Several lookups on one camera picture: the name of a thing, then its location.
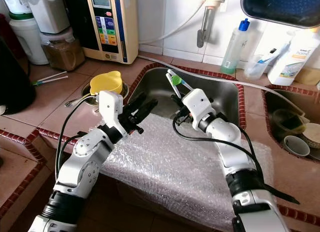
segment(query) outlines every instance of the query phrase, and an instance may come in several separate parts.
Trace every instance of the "plastic jar lid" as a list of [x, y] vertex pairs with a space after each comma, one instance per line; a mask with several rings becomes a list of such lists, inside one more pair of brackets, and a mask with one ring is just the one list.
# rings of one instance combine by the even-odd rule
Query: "plastic jar lid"
[[66, 41], [72, 43], [75, 40], [71, 27], [57, 34], [40, 33], [40, 38], [41, 43], [44, 45], [50, 44], [51, 41]]
[[34, 18], [32, 13], [26, 13], [26, 14], [14, 14], [12, 12], [9, 12], [9, 17], [13, 20], [26, 20]]

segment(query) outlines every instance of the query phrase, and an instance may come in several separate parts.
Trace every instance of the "chopsticks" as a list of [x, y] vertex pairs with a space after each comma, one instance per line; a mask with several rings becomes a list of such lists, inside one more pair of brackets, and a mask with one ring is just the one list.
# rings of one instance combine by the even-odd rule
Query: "chopsticks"
[[58, 73], [58, 74], [55, 74], [55, 75], [52, 75], [52, 76], [48, 76], [46, 78], [42, 78], [42, 79], [36, 80], [35, 82], [32, 82], [32, 85], [33, 86], [39, 86], [39, 85], [41, 85], [43, 83], [49, 83], [49, 82], [53, 82], [53, 81], [56, 81], [56, 80], [68, 78], [68, 75], [64, 76], [64, 77], [60, 77], [60, 78], [54, 78], [54, 77], [59, 76], [59, 75], [64, 74], [64, 73], [67, 73], [67, 71], [64, 71], [62, 73]]

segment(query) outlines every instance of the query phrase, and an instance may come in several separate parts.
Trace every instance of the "sink basin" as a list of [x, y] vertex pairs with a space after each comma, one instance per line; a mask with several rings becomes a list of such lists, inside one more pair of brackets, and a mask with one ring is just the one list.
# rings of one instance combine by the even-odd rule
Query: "sink basin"
[[[300, 93], [294, 93], [290, 91], [275, 89], [278, 93], [282, 94], [294, 104], [296, 104], [299, 108], [301, 108], [305, 112], [305, 117], [310, 120], [311, 123], [320, 123], [320, 104], [314, 104], [314, 96], [304, 95]], [[289, 109], [299, 114], [299, 112], [292, 107], [289, 103], [284, 101], [282, 98], [278, 97], [275, 94], [270, 92], [266, 92], [265, 94], [265, 102], [267, 105], [267, 113], [268, 120], [271, 128], [272, 135], [274, 135], [274, 131], [276, 128], [273, 127], [272, 114], [277, 109]]]
[[[152, 110], [152, 113], [161, 117], [172, 118], [179, 106], [171, 99], [171, 95], [175, 92], [166, 78], [167, 70], [167, 68], [153, 68], [147, 71], [134, 90], [129, 102], [140, 92], [145, 92], [147, 101], [152, 98], [158, 99], [158, 105]], [[217, 113], [222, 112], [230, 122], [239, 124], [238, 88], [234, 84], [211, 81], [207, 79], [207, 76], [198, 78], [189, 73], [175, 70], [174, 72], [191, 87], [203, 89], [205, 94], [213, 99], [211, 104]], [[178, 85], [178, 89], [183, 94], [187, 94], [189, 91], [183, 85]]]

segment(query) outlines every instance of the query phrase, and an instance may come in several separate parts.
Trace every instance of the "robotic arm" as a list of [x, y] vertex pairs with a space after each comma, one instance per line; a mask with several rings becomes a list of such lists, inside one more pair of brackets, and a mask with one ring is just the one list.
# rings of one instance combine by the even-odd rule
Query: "robotic arm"
[[[181, 97], [175, 85], [190, 86], [172, 71], [168, 70], [167, 78]], [[191, 115], [192, 127], [210, 134], [221, 158], [222, 169], [232, 195], [232, 205], [236, 217], [232, 220], [236, 232], [289, 232], [281, 213], [273, 199], [273, 194], [297, 202], [293, 197], [266, 185], [263, 180], [261, 167], [255, 155], [246, 154], [241, 147], [240, 129], [217, 116], [211, 102], [201, 89], [190, 89], [182, 98], [184, 106], [173, 120], [173, 128], [178, 135], [185, 139], [196, 140], [180, 134], [176, 124]]]
[[42, 214], [34, 219], [29, 232], [75, 231], [85, 200], [114, 144], [120, 139], [126, 139], [135, 130], [143, 133], [143, 129], [137, 124], [158, 103], [157, 100], [151, 100], [142, 105], [146, 95], [140, 94], [123, 107], [122, 96], [108, 91], [101, 91], [98, 99], [105, 125], [77, 141], [71, 157], [59, 171], [49, 202]]

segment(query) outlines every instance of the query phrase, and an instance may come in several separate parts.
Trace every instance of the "white hose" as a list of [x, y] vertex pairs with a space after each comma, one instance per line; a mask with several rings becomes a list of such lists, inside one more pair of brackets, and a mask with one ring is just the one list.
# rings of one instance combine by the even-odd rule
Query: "white hose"
[[233, 81], [233, 80], [228, 80], [228, 79], [221, 79], [221, 78], [214, 78], [214, 77], [204, 77], [203, 75], [199, 75], [199, 74], [195, 74], [195, 73], [190, 73], [190, 72], [187, 72], [183, 69], [180, 69], [180, 68], [177, 68], [171, 64], [168, 64], [168, 63], [165, 63], [165, 62], [162, 62], [160, 60], [157, 60], [157, 59], [153, 59], [153, 58], [148, 58], [148, 57], [145, 57], [145, 56], [141, 56], [141, 55], [138, 55], [139, 58], [142, 58], [142, 59], [146, 59], [146, 60], [149, 60], [149, 61], [152, 61], [152, 62], [156, 62], [156, 63], [160, 63], [160, 64], [163, 64], [169, 68], [172, 68], [172, 69], [175, 69], [177, 71], [180, 71], [182, 73], [187, 73], [187, 74], [190, 74], [194, 77], [198, 77], [198, 78], [205, 78], [205, 79], [208, 79], [208, 80], [212, 80], [212, 81], [218, 81], [218, 82], [225, 82], [225, 83], [233, 83], [233, 84], [240, 84], [240, 85], [244, 85], [244, 86], [249, 86], [249, 87], [254, 87], [254, 88], [258, 88], [258, 89], [262, 89], [262, 90], [265, 90], [267, 92], [270, 92], [270, 93], [273, 93], [279, 97], [281, 97], [282, 99], [284, 99], [286, 102], [288, 102], [291, 106], [293, 106], [295, 109], [297, 109], [299, 112], [300, 112], [300, 115], [302, 117], [305, 116], [305, 112], [303, 110], [301, 110], [296, 104], [294, 104], [293, 102], [291, 102], [288, 98], [286, 98], [285, 96], [281, 95], [280, 93], [277, 93], [276, 91], [270, 89], [270, 88], [266, 88], [266, 87], [263, 87], [263, 86], [260, 86], [260, 85], [256, 85], [256, 84], [252, 84], [252, 83], [245, 83], [245, 82], [240, 82], [240, 81]]
[[203, 6], [203, 4], [205, 2], [206, 2], [206, 0], [201, 0], [199, 6], [194, 11], [194, 13], [192, 13], [192, 15], [188, 19], [186, 19], [183, 23], [181, 23], [176, 29], [172, 30], [171, 32], [169, 32], [169, 33], [167, 33], [167, 34], [165, 34], [165, 35], [163, 35], [161, 37], [155, 38], [155, 39], [139, 41], [139, 44], [153, 43], [153, 42], [156, 42], [158, 40], [162, 40], [164, 38], [167, 38], [168, 36], [172, 35], [173, 33], [179, 31], [180, 28], [182, 28], [186, 23], [188, 23], [195, 16], [195, 14], [200, 10], [200, 8]]

